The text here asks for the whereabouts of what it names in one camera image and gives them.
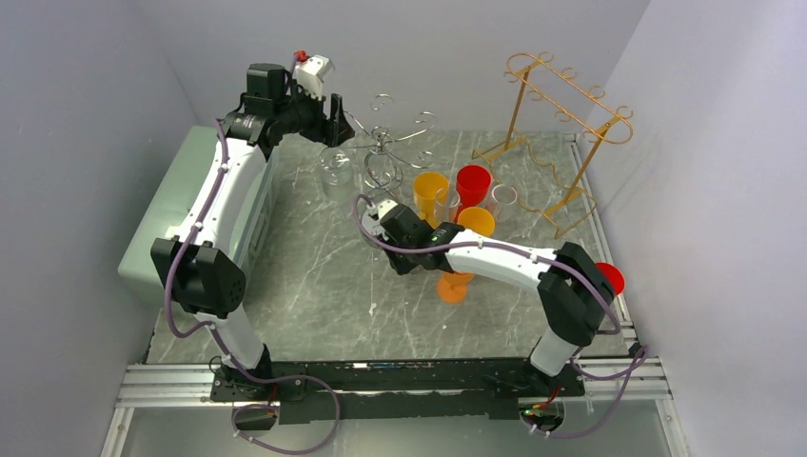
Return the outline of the clear ribbed wine glass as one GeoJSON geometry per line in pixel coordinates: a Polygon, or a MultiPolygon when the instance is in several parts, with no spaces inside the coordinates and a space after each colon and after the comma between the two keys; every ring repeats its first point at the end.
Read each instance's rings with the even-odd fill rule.
{"type": "Polygon", "coordinates": [[[325,197],[346,202],[355,189],[351,155],[344,149],[325,148],[319,155],[320,184],[325,197]]]}

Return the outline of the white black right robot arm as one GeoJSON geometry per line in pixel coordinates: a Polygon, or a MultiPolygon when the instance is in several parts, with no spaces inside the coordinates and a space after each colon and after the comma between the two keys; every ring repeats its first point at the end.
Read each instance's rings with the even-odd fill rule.
{"type": "Polygon", "coordinates": [[[561,382],[561,370],[601,331],[604,319],[619,320],[612,302],[624,289],[621,272],[596,263],[580,245],[528,248],[484,236],[461,222],[431,227],[410,207],[384,200],[368,208],[378,229],[365,237],[382,248],[391,267],[407,274],[416,267],[487,277],[540,300],[548,328],[529,355],[524,382],[546,395],[561,382]]]}

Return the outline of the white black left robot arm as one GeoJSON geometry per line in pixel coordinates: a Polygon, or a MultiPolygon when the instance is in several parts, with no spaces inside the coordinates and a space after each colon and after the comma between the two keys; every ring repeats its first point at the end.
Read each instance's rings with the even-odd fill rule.
{"type": "Polygon", "coordinates": [[[274,375],[270,352],[246,317],[246,275],[230,257],[231,239],[252,183],[286,135],[329,148],[354,137],[341,95],[324,94],[332,69],[320,54],[298,57],[289,68],[250,65],[238,106],[214,122],[212,163],[188,215],[150,248],[169,330],[187,338],[206,329],[223,364],[238,370],[236,388],[251,400],[268,395],[274,375]]]}

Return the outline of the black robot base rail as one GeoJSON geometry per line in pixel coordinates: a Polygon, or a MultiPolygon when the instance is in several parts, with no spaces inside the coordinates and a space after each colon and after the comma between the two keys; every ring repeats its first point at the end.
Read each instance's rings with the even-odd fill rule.
{"type": "Polygon", "coordinates": [[[524,358],[276,362],[277,382],[255,384],[217,368],[209,398],[218,404],[272,401],[283,425],[343,420],[484,416],[516,420],[531,403],[581,397],[579,374],[550,377],[524,358]]]}

